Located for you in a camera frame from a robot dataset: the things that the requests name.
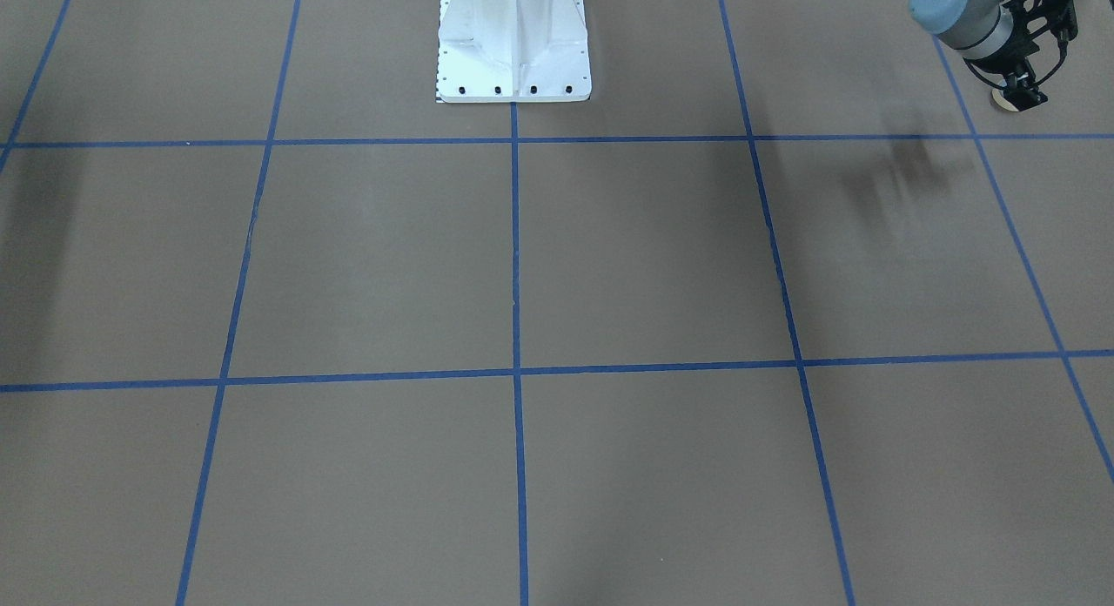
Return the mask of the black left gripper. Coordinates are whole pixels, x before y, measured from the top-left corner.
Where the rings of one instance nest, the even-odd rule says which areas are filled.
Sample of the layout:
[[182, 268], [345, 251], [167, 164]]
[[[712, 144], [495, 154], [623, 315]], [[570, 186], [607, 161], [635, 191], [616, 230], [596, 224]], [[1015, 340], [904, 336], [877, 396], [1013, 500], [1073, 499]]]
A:
[[988, 84], [991, 89], [1022, 89], [1028, 94], [1028, 107], [1035, 109], [1048, 101], [1040, 90], [1038, 77], [1027, 58], [984, 58], [983, 74], [990, 75]]

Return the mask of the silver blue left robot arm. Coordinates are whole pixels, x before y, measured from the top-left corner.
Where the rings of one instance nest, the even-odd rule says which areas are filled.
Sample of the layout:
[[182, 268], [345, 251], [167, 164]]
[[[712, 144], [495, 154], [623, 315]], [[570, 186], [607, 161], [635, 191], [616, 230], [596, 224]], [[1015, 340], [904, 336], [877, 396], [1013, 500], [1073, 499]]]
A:
[[1028, 28], [1035, 16], [1025, 0], [908, 0], [908, 10], [991, 88], [1000, 109], [1027, 111], [1048, 101], [1030, 65], [1039, 47]]

